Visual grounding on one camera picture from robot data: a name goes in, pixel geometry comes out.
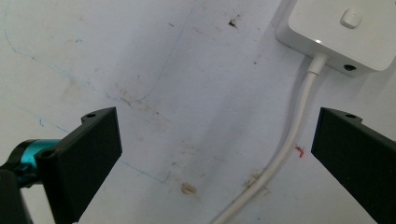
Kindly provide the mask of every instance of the button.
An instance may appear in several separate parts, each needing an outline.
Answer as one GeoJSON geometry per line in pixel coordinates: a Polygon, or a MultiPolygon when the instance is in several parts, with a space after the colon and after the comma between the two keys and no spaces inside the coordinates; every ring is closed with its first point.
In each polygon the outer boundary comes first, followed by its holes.
{"type": "Polygon", "coordinates": [[[349,29],[354,29],[361,23],[361,19],[362,15],[358,10],[349,8],[344,12],[341,24],[349,29]]]}

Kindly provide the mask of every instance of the black hole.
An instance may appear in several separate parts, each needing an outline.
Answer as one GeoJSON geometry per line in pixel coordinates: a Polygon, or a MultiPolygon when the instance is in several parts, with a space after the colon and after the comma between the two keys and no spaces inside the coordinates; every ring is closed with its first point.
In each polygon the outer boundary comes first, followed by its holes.
{"type": "Polygon", "coordinates": [[[356,67],[355,66],[353,66],[353,65],[350,65],[350,64],[346,64],[346,65],[344,65],[344,68],[347,70],[347,71],[353,71],[353,70],[356,70],[356,67]]]}
{"type": "Polygon", "coordinates": [[[47,150],[41,153],[41,157],[50,157],[53,154],[53,150],[47,150]]]}
{"type": "Polygon", "coordinates": [[[347,117],[351,118],[351,119],[355,119],[356,116],[355,115],[346,115],[347,117]]]}

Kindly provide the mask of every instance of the white cable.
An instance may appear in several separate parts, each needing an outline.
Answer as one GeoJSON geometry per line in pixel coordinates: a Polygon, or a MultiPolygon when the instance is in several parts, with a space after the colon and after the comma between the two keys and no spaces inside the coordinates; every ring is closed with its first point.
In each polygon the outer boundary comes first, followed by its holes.
{"type": "Polygon", "coordinates": [[[213,222],[213,224],[223,224],[225,221],[228,220],[233,214],[235,214],[245,203],[247,203],[250,198],[257,193],[262,187],[267,183],[268,179],[270,179],[279,166],[283,163],[286,156],[288,155],[294,139],[297,135],[297,132],[300,127],[301,120],[303,118],[303,113],[306,105],[306,101],[308,99],[309,92],[312,87],[312,83],[314,82],[315,78],[320,73],[320,70],[323,68],[324,64],[326,63],[328,56],[323,53],[316,53],[314,60],[310,64],[307,75],[304,80],[300,96],[299,102],[295,108],[293,120],[291,122],[288,135],[283,142],[281,149],[278,153],[274,156],[274,159],[270,164],[268,164],[267,168],[262,172],[262,175],[257,179],[257,181],[244,193],[242,193],[236,200],[234,200],[230,206],[224,210],[219,217],[213,222]]]}

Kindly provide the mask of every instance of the white device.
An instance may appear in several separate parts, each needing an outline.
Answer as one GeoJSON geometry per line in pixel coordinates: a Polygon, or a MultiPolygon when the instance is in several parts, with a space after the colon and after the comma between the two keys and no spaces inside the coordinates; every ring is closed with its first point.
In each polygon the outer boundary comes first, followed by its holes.
{"type": "Polygon", "coordinates": [[[277,39],[350,76],[387,69],[396,56],[395,0],[292,0],[277,39]]]}

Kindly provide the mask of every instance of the cable strain relief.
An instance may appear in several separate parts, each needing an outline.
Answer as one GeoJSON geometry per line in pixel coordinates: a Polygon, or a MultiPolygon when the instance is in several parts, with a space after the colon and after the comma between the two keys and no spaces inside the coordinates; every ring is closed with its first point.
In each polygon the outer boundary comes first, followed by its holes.
{"type": "Polygon", "coordinates": [[[314,54],[314,59],[312,63],[308,67],[308,72],[314,73],[319,75],[320,71],[322,70],[323,66],[326,64],[327,60],[329,60],[329,56],[322,52],[316,52],[314,54]]]}

